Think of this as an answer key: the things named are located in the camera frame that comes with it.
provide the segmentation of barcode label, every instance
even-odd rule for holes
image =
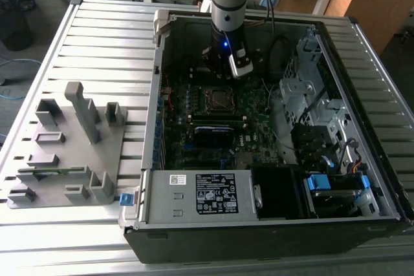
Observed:
[[[186,175],[170,175],[169,176],[169,184],[171,186],[183,186],[187,183],[187,176]]]

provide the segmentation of slotted metal table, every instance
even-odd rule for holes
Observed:
[[[372,240],[342,255],[278,260],[144,265],[118,226],[118,202],[108,206],[8,209],[9,189],[17,182],[29,138],[36,128],[34,109],[41,98],[68,105],[68,81],[80,81],[96,106],[117,101],[127,107],[127,126],[116,192],[137,186],[146,111],[153,70],[153,16],[159,8],[196,11],[194,6],[72,0],[43,64],[0,152],[0,262],[2,270],[34,275],[196,275],[280,270],[333,264],[409,260],[413,231]],[[338,49],[407,196],[414,202],[414,117],[359,25],[346,18],[277,14],[322,21]]]

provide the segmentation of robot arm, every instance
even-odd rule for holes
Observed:
[[[230,72],[237,79],[253,71],[243,26],[246,4],[247,0],[212,0],[212,45],[203,58],[211,70],[225,78]]]

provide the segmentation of motherboard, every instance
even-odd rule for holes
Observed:
[[[165,169],[246,169],[278,162],[269,88],[259,76],[224,80],[206,68],[177,67],[162,75]]]

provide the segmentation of blue cable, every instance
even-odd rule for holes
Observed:
[[[26,96],[20,96],[20,97],[9,97],[9,96],[5,96],[5,95],[1,95],[0,94],[0,98],[4,98],[5,100],[22,100],[23,98],[25,98]]]
[[[7,65],[7,64],[9,64],[9,63],[13,63],[13,62],[15,62],[15,61],[31,61],[31,62],[33,62],[33,63],[36,63],[36,64],[38,64],[38,65],[41,65],[41,62],[40,62],[40,61],[38,61],[38,60],[36,60],[36,59],[30,59],[30,58],[18,58],[18,59],[11,59],[11,60],[9,60],[9,61],[6,61],[6,62],[2,63],[2,64],[0,64],[0,67],[2,67],[2,66],[4,66],[4,65]]]

